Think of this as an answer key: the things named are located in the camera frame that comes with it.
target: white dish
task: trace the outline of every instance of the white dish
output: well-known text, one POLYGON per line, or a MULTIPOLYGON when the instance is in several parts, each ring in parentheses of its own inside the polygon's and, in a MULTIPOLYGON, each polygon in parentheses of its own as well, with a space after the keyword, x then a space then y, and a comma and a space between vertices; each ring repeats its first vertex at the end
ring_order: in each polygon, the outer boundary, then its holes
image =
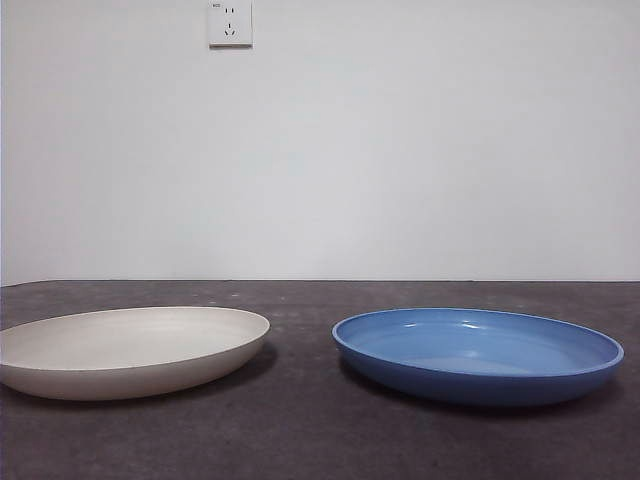
POLYGON ((152 307, 49 318, 0 332, 2 383, 64 400, 116 400, 193 387, 251 359, 266 318, 213 307, 152 307))

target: wall outlet cover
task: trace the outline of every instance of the wall outlet cover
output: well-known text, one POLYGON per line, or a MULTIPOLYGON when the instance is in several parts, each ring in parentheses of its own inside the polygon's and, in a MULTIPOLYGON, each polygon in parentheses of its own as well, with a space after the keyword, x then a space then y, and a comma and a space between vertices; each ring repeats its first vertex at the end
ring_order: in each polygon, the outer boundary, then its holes
POLYGON ((209 48, 253 45, 252 0, 209 0, 209 48))

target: dark gray table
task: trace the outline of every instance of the dark gray table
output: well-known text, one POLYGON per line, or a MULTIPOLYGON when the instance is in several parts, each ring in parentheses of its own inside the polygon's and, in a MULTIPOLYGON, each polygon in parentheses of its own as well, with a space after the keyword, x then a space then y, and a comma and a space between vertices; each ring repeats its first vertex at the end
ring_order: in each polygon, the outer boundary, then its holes
POLYGON ((79 403, 2 390, 2 479, 640 479, 640 283, 64 281, 6 287, 3 328, 152 305, 272 322, 262 352, 210 384, 79 403), (473 409, 379 387, 330 327, 393 307, 550 316, 619 340, 617 379, 583 399, 473 409))

